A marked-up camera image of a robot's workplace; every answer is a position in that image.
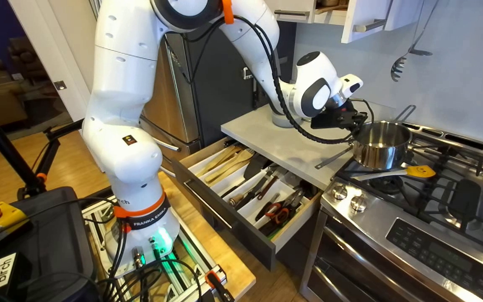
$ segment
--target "oven handle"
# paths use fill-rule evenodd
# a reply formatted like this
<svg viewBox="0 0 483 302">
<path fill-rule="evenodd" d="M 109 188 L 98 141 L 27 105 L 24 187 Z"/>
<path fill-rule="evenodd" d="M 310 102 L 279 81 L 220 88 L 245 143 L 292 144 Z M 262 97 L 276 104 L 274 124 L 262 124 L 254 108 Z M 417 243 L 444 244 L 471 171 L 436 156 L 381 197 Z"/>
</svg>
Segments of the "oven handle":
<svg viewBox="0 0 483 302">
<path fill-rule="evenodd" d="M 370 271 L 374 276 L 376 276 L 378 279 L 383 281 L 386 285 L 389 287 L 393 288 L 395 291 L 397 291 L 398 294 L 400 294 L 402 297 L 404 297 L 406 300 L 411 301 L 411 302 L 417 302 L 418 299 L 412 295 L 408 290 L 404 289 L 404 287 L 401 287 L 397 283 L 395 283 L 392 279 L 387 277 L 381 270 L 376 268 L 372 263 L 368 262 L 361 254 L 359 254 L 355 249 L 353 249 L 349 244 L 347 244 L 339 235 L 337 235 L 335 232 L 331 231 L 327 226 L 324 226 L 324 233 L 332 239 L 344 252 L 348 253 L 351 257 L 353 257 L 361 266 L 366 268 L 367 270 Z"/>
<path fill-rule="evenodd" d="M 337 296 L 341 300 L 341 302 L 351 302 L 348 298 L 344 296 L 342 292 L 340 292 L 340 290 L 333 284 L 333 282 L 324 274 L 322 269 L 314 265 L 312 267 L 312 271 L 316 273 L 316 275 L 320 277 L 320 279 L 322 279 L 325 285 L 329 287 L 329 289 L 333 292 L 333 294 L 335 294 L 335 296 Z"/>
</svg>

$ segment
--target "stainless steel refrigerator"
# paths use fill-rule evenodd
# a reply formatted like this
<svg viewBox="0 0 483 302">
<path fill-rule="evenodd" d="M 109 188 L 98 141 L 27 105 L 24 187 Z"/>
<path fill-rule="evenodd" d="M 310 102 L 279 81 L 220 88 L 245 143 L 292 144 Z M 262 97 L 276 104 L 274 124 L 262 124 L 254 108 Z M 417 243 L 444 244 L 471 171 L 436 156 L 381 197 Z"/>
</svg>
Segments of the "stainless steel refrigerator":
<svg viewBox="0 0 483 302">
<path fill-rule="evenodd" d="M 199 36 L 206 27 L 189 33 L 188 38 Z M 281 78 L 289 81 L 296 25 L 280 23 L 280 30 Z M 182 159 L 221 139 L 221 124 L 267 103 L 254 79 L 244 77 L 243 59 L 219 30 L 207 44 L 194 75 L 204 40 L 189 43 L 169 33 L 161 43 L 154 94 L 144 107 L 141 127 L 166 143 L 161 151 L 167 169 L 171 159 Z M 195 80 L 189 84 L 184 76 Z"/>
</svg>

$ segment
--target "oven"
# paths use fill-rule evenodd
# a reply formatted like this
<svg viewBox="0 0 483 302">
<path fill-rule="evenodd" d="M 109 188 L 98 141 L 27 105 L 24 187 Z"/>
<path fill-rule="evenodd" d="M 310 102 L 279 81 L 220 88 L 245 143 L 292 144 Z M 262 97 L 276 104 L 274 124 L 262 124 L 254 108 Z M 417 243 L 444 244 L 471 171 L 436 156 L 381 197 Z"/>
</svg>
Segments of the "oven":
<svg viewBox="0 0 483 302">
<path fill-rule="evenodd" d="M 322 207 L 301 294 L 310 302 L 439 302 L 458 297 L 408 267 L 378 252 L 377 243 L 353 224 Z"/>
</svg>

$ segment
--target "gas stove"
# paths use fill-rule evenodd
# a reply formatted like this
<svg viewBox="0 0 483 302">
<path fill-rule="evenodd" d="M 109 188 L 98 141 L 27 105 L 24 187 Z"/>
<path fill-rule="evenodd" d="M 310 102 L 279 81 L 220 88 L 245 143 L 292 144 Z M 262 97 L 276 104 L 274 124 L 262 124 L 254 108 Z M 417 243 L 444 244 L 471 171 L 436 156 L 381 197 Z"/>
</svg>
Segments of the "gas stove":
<svg viewBox="0 0 483 302">
<path fill-rule="evenodd" d="M 339 170 L 322 208 L 347 220 L 381 254 L 462 300 L 483 300 L 483 142 L 402 123 L 413 133 L 406 166 L 428 165 L 431 178 L 373 173 L 353 159 Z"/>
</svg>

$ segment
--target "oven door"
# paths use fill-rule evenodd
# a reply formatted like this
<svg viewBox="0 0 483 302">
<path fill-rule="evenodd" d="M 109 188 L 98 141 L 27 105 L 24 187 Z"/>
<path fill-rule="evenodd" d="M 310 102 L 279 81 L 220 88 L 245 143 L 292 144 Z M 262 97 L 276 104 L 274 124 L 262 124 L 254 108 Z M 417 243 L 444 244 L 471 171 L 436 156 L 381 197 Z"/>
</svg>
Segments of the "oven door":
<svg viewBox="0 0 483 302">
<path fill-rule="evenodd" d="M 301 293 L 309 301 L 447 301 L 320 211 Z"/>
</svg>

